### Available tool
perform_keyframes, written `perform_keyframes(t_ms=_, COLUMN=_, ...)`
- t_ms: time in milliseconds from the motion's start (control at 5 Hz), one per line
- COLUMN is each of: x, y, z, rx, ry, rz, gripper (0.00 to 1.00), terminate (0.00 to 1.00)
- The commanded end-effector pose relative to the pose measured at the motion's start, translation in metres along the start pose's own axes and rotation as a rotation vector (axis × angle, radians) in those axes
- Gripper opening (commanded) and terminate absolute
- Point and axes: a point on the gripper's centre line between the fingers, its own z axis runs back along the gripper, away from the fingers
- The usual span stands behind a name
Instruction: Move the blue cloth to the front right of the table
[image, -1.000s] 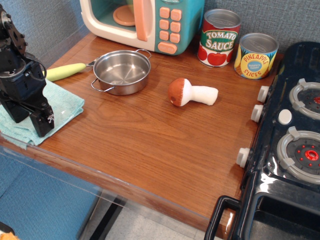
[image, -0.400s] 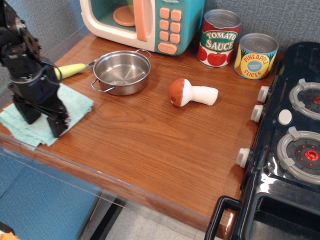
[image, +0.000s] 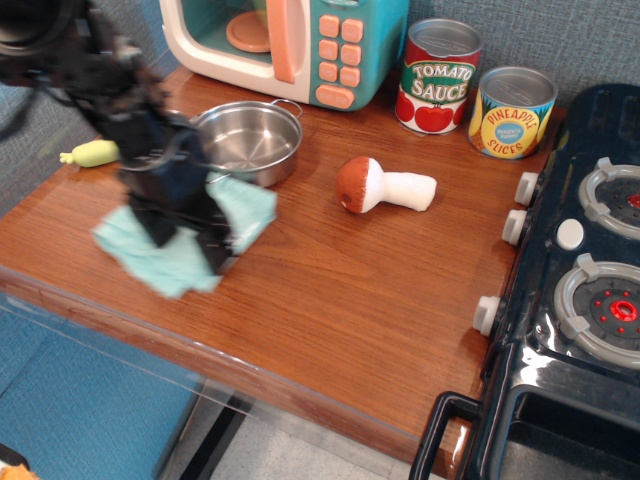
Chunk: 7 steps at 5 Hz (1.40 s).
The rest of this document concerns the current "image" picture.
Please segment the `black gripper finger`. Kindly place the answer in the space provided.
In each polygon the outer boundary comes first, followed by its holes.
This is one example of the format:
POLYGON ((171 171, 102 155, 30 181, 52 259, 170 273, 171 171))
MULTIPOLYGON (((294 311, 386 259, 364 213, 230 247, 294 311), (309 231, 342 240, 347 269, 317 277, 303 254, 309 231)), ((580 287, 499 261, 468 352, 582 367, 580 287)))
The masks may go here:
POLYGON ((199 222, 196 242, 215 275, 224 275, 237 259, 233 249, 234 236, 226 221, 199 222))
POLYGON ((164 246, 176 233, 177 214, 174 210, 139 197, 130 197, 129 206, 157 247, 164 246))

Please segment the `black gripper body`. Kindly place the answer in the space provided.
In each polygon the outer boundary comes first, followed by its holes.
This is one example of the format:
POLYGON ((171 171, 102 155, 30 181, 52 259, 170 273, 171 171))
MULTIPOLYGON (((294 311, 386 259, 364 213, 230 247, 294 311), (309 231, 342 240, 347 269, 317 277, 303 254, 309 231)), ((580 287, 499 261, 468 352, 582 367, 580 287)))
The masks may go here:
POLYGON ((119 177, 129 198, 139 197, 174 210, 177 229, 196 231, 196 223, 225 221, 224 213, 206 191, 210 169, 200 134, 177 112, 171 112, 167 121, 162 146, 122 160, 119 177))

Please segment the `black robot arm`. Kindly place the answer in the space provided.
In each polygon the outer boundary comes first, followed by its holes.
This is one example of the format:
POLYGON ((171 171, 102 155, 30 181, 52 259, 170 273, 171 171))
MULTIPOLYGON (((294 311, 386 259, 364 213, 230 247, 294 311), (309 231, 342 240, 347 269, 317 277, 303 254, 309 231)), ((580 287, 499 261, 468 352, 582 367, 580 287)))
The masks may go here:
POLYGON ((167 109, 140 49, 93 2, 2 2, 1 82, 31 91, 3 138, 22 128, 39 93, 62 90, 57 102, 76 108, 118 147, 129 206, 151 240, 162 247, 178 228, 189 228, 211 270, 225 272, 233 236, 206 189, 201 135, 167 109))

